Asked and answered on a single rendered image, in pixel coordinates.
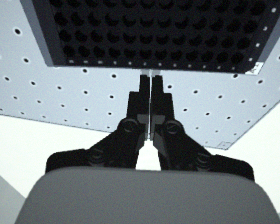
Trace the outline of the light grey perforated base plate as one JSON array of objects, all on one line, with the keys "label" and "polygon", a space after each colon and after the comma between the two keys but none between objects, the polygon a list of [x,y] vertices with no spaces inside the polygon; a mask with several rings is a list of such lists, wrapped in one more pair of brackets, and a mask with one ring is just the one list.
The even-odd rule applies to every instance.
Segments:
[{"label": "light grey perforated base plate", "polygon": [[280,38],[260,73],[47,67],[20,0],[0,0],[0,116],[112,133],[140,74],[163,75],[175,119],[201,146],[229,150],[280,104]]}]

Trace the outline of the black well plate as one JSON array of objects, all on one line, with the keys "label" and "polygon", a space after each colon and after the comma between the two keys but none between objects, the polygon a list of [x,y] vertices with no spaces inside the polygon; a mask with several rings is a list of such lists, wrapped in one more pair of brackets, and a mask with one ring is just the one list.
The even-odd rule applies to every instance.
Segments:
[{"label": "black well plate", "polygon": [[280,0],[32,3],[54,66],[245,74],[280,17]]}]

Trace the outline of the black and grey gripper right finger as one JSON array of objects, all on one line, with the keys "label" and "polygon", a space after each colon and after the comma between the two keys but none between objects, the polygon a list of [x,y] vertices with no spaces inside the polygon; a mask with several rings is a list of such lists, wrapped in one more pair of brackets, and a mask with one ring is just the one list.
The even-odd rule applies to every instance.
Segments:
[{"label": "black and grey gripper right finger", "polygon": [[175,119],[172,93],[164,93],[162,75],[152,77],[150,141],[157,149],[160,170],[228,173],[255,181],[248,162],[213,155],[186,134],[182,123]]}]

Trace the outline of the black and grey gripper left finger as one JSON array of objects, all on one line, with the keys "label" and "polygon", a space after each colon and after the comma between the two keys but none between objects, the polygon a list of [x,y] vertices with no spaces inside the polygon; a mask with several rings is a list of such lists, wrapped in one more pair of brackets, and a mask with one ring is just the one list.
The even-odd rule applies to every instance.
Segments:
[{"label": "black and grey gripper left finger", "polygon": [[72,166],[136,168],[139,151],[148,140],[149,117],[150,77],[140,75],[139,92],[129,92],[127,114],[117,129],[89,149],[51,154],[46,161],[45,173]]}]

